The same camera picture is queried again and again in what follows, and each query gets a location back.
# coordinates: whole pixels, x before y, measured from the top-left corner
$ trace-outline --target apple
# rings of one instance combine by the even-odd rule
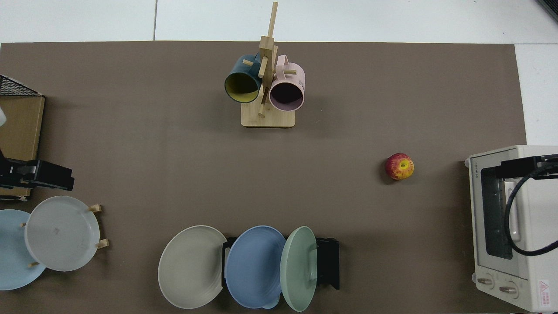
[[[386,173],[393,180],[407,179],[415,171],[415,165],[406,154],[397,153],[391,155],[386,161]]]

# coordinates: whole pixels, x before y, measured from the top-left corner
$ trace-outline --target blue plate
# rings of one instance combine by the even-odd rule
[[[225,277],[230,294],[247,308],[272,308],[281,295],[285,237],[269,226],[246,230],[230,248]]]
[[[0,211],[0,290],[21,288],[45,270],[44,265],[28,267],[35,262],[25,245],[25,228],[29,214],[18,210]]]

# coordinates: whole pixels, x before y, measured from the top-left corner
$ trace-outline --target warning label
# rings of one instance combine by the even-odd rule
[[[550,307],[550,283],[548,280],[538,281],[538,301],[541,307]]]

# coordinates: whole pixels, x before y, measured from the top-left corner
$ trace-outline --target toaster oven window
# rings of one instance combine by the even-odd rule
[[[506,194],[504,182],[496,178],[496,168],[480,171],[483,190],[484,238],[487,253],[504,259],[512,259],[512,247],[504,231]]]

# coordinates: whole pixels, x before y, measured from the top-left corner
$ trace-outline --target pink mug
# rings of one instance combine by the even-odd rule
[[[281,111],[299,109],[304,103],[304,70],[296,63],[289,63],[286,55],[280,55],[275,73],[277,77],[270,88],[271,104]]]

